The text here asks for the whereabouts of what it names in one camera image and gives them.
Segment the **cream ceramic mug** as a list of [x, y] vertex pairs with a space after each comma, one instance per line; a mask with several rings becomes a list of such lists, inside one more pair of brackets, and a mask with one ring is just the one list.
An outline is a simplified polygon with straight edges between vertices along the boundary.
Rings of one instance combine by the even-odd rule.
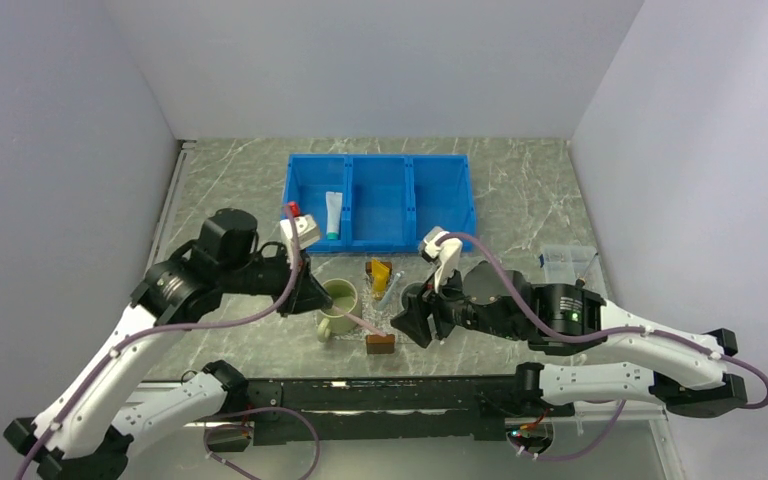
[[348, 314], [356, 317], [362, 315], [362, 302], [353, 283], [344, 279], [330, 279], [323, 287], [332, 299], [332, 306], [317, 312], [316, 336], [321, 343], [327, 342], [334, 335], [349, 333], [358, 326]]

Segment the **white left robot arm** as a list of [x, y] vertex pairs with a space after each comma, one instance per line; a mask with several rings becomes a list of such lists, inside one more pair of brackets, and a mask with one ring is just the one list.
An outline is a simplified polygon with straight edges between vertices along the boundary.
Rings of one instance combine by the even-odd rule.
[[116, 479], [131, 457], [194, 420], [246, 415], [256, 400], [248, 379], [229, 363], [206, 364], [189, 381], [140, 407], [126, 401], [146, 374], [225, 295], [267, 296], [270, 311], [306, 313], [332, 301], [310, 271], [307, 248], [321, 238], [313, 216], [284, 206], [280, 240], [263, 254], [256, 218], [225, 208], [199, 235], [151, 266], [92, 360], [44, 411], [5, 429], [24, 468], [43, 479]]

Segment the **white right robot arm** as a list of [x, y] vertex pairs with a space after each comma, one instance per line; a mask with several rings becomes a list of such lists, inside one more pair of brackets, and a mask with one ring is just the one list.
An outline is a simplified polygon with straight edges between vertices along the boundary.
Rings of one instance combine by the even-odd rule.
[[432, 279], [409, 285], [390, 324], [422, 348], [461, 327], [523, 342], [548, 357], [585, 355], [580, 366], [524, 362], [508, 390], [478, 389], [508, 415], [631, 400], [707, 419], [748, 405], [744, 379], [724, 360], [737, 352], [732, 331], [681, 333], [580, 286], [534, 285], [514, 270], [499, 275], [487, 261], [455, 272], [440, 289]]

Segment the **clear plastic parts box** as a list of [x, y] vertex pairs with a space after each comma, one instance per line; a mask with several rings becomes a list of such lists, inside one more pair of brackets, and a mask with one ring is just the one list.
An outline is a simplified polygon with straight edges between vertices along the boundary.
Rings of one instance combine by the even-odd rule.
[[[574, 284], [597, 249], [582, 245], [544, 245], [540, 252], [540, 266], [548, 283]], [[587, 277], [588, 282], [601, 274], [600, 256]]]

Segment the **blue middle storage bin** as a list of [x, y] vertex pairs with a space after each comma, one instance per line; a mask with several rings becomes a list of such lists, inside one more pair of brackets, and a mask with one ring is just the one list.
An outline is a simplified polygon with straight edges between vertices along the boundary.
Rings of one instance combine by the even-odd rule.
[[412, 165], [404, 155], [349, 155], [350, 253], [404, 253], [416, 248], [416, 219], [410, 192]]

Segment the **yellow toothpaste tube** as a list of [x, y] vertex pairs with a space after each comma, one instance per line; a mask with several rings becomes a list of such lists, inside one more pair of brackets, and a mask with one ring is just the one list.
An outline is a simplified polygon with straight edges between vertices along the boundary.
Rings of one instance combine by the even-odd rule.
[[373, 298], [381, 300], [389, 286], [392, 263], [373, 258], [367, 263], [366, 271]]

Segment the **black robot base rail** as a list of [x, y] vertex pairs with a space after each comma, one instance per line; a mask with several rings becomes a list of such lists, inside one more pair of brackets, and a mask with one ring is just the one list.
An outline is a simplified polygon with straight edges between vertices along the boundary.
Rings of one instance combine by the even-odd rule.
[[533, 374], [354, 378], [252, 378], [208, 421], [242, 420], [256, 446], [307, 440], [470, 437], [501, 441], [517, 420], [568, 418], [527, 392]]

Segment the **aluminium side rail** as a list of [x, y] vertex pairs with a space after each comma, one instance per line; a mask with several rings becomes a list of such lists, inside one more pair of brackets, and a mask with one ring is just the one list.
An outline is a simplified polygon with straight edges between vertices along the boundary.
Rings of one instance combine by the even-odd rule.
[[166, 190], [160, 212], [155, 222], [151, 243], [146, 256], [145, 265], [139, 270], [140, 276], [158, 260], [166, 258], [166, 253], [172, 238], [174, 220], [180, 208], [180, 202], [185, 184], [195, 157], [197, 140], [186, 139], [178, 142], [177, 157], [174, 163], [168, 188]]

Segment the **blue right storage bin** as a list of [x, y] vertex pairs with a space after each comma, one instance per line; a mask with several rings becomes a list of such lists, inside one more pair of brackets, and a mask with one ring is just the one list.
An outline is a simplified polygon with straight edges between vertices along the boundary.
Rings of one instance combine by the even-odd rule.
[[413, 166], [415, 245], [434, 227], [477, 234], [477, 212], [466, 155], [409, 156]]

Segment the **yellow black screwdriver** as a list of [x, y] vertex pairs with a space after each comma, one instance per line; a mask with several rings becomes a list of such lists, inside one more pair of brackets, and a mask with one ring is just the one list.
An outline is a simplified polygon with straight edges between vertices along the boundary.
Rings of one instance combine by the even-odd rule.
[[596, 261], [599, 259], [599, 252], [596, 251], [594, 255], [591, 257], [589, 262], [587, 263], [587, 266], [583, 270], [583, 272], [577, 277], [575, 285], [578, 287], [584, 287], [587, 283], [587, 277], [590, 274], [590, 271], [593, 269]]

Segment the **pink toothbrush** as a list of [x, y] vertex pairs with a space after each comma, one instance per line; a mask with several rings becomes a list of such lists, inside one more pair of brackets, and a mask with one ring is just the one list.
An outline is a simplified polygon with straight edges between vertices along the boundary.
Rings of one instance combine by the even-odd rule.
[[351, 313], [350, 311], [343, 310], [343, 309], [339, 308], [337, 305], [333, 305], [331, 307], [331, 310], [334, 311], [337, 314], [340, 314], [340, 315], [348, 318], [349, 320], [351, 320], [354, 323], [356, 323], [358, 326], [366, 329], [371, 334], [382, 336], [382, 337], [387, 336], [386, 332], [384, 332], [383, 330], [379, 329], [378, 327], [376, 327], [374, 324], [368, 322], [367, 320], [364, 320], [363, 318], [361, 318], [361, 317]]

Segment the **blue left storage bin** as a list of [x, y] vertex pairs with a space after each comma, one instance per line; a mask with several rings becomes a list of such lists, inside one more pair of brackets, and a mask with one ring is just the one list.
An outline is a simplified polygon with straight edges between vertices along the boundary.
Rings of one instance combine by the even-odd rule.
[[[351, 193], [349, 156], [345, 154], [291, 154], [287, 163], [283, 202], [296, 202], [303, 214], [318, 223], [323, 239], [308, 250], [311, 253], [347, 253], [351, 241]], [[325, 192], [343, 193], [340, 238], [326, 239]]]

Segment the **white teal-capped toothpaste tube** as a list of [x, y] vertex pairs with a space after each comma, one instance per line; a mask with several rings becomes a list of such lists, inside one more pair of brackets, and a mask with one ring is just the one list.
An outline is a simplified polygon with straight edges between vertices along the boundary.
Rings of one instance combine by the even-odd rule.
[[337, 191], [325, 192], [326, 204], [326, 239], [340, 238], [341, 215], [343, 211], [343, 193]]

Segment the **blue storage bin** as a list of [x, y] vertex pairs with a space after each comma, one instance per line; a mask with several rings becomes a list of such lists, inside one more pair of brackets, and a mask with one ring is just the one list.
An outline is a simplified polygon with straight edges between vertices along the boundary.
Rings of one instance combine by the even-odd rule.
[[466, 155], [409, 156], [413, 166], [415, 245], [434, 227], [477, 234], [477, 212]]
[[416, 248], [416, 219], [410, 192], [412, 165], [404, 155], [349, 155], [350, 253], [404, 253]]
[[[303, 214], [318, 223], [323, 239], [308, 250], [311, 253], [347, 253], [351, 241], [351, 193], [349, 156], [345, 154], [291, 154], [287, 163], [283, 202], [296, 202]], [[340, 238], [326, 239], [325, 192], [343, 193]]]

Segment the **light blue toothbrush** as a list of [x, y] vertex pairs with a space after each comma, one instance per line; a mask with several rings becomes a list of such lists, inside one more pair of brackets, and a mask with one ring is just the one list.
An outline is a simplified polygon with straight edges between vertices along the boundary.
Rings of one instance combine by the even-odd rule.
[[396, 290], [398, 282], [401, 280], [403, 275], [404, 275], [403, 271], [397, 271], [396, 273], [394, 273], [391, 276], [383, 296], [378, 301], [378, 303], [375, 305], [375, 310], [376, 311], [383, 311], [386, 308], [386, 306], [390, 302], [391, 298], [394, 296], [394, 292]]

